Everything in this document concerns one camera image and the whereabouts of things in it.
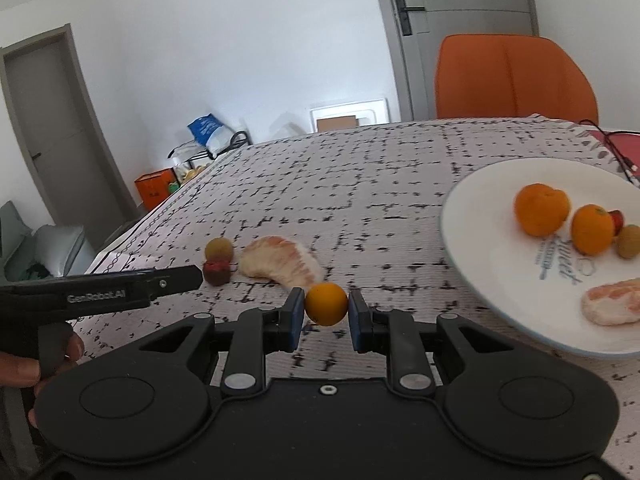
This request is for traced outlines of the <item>person's left hand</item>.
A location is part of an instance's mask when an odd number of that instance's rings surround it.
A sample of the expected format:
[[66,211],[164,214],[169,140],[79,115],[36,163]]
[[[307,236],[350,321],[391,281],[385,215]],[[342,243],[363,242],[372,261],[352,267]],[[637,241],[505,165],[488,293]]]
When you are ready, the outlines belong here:
[[34,396],[39,396],[42,389],[55,378],[55,376],[76,367],[84,353],[84,342],[76,333],[73,333],[68,341],[63,363],[56,369],[51,377],[42,379],[40,363],[37,360],[11,356],[10,354],[2,352],[0,385],[2,385],[2,387],[19,389],[32,388],[32,390],[34,390]]

